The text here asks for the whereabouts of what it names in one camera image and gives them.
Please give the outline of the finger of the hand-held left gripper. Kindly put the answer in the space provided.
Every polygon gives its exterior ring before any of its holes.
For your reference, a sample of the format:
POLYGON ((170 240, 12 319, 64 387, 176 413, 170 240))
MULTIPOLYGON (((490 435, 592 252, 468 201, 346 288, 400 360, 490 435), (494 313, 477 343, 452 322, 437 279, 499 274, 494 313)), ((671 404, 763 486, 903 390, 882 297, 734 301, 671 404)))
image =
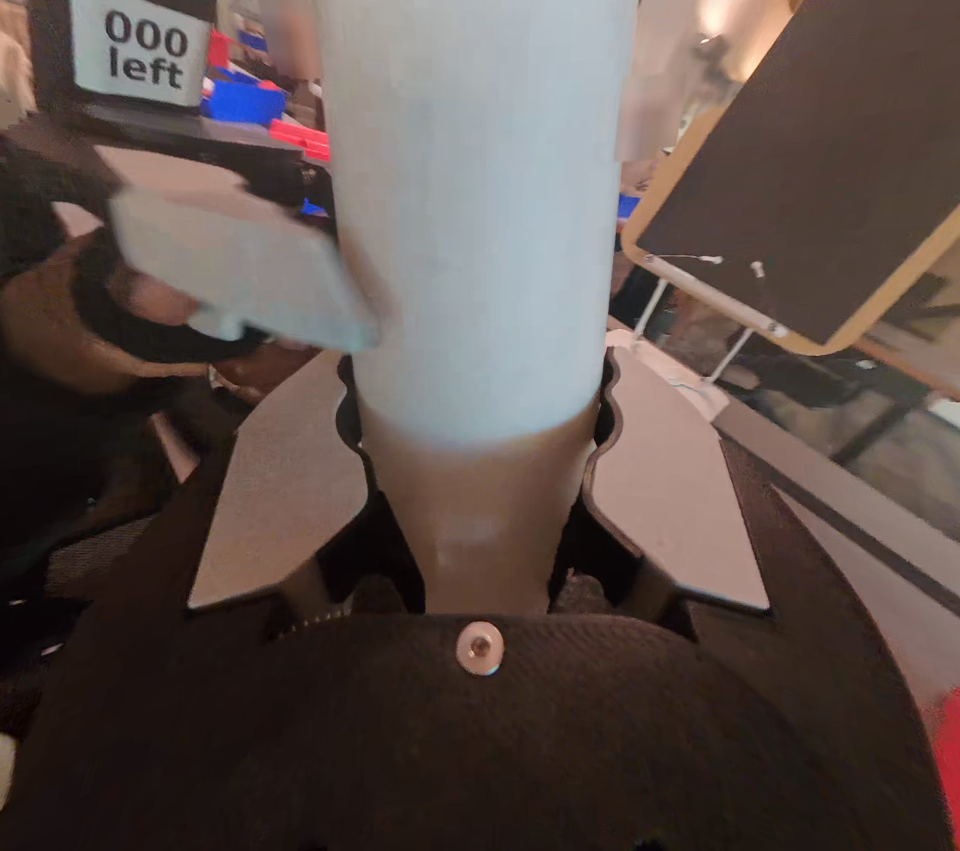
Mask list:
POLYGON ((124 262, 196 301, 201 333, 225 340, 249 327, 342 352, 378 346, 378 315, 335 241, 269 202, 126 185, 108 208, 124 262))

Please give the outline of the black board on white stand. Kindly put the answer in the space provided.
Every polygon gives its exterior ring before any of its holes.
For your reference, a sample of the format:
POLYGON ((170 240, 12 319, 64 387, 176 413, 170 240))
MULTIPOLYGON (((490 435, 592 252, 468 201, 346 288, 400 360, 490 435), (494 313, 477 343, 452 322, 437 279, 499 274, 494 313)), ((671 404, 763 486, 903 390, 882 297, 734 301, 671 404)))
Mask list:
POLYGON ((624 255, 784 350, 852 347, 958 241, 959 0, 805 0, 624 255))

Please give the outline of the white bottle with black cap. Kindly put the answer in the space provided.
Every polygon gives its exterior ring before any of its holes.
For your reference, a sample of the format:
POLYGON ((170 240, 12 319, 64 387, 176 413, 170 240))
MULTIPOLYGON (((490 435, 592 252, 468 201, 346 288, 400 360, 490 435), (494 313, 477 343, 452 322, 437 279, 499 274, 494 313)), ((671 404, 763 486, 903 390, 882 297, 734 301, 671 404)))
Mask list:
POLYGON ((315 0, 363 446, 430 615, 539 615, 593 442, 638 0, 315 0))

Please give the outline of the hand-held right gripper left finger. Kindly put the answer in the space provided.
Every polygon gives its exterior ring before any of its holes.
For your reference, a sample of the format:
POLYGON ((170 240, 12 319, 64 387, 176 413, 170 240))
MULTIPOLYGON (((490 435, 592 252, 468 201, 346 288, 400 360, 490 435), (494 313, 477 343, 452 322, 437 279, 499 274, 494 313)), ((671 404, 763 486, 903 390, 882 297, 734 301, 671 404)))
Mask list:
POLYGON ((239 427, 187 606, 193 612, 277 595, 292 613, 333 605, 318 553, 366 506, 361 454, 337 414, 344 355, 323 351, 239 427))

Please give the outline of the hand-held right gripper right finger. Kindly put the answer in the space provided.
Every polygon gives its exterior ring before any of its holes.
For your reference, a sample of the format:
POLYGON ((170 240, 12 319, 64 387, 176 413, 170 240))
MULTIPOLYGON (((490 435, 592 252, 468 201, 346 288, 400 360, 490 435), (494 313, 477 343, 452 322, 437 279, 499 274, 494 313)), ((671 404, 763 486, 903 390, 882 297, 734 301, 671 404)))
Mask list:
POLYGON ((752 615, 771 600, 714 419, 727 399, 642 347, 608 347, 609 435, 596 439, 582 499, 639 560, 625 606, 658 616, 675 598, 752 615))

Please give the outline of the person's left hand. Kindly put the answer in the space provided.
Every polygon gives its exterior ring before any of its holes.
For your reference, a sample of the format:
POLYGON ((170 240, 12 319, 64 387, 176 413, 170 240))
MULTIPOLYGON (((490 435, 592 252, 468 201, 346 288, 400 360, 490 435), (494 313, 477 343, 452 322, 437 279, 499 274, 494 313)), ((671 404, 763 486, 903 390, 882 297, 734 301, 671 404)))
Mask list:
POLYGON ((320 351, 274 339, 256 351, 208 364, 144 361, 96 336, 79 317, 73 279, 99 230, 69 238, 54 253, 13 277, 2 289, 2 343, 30 374, 84 397, 113 397, 143 382, 208 379, 251 404, 309 364, 320 351))

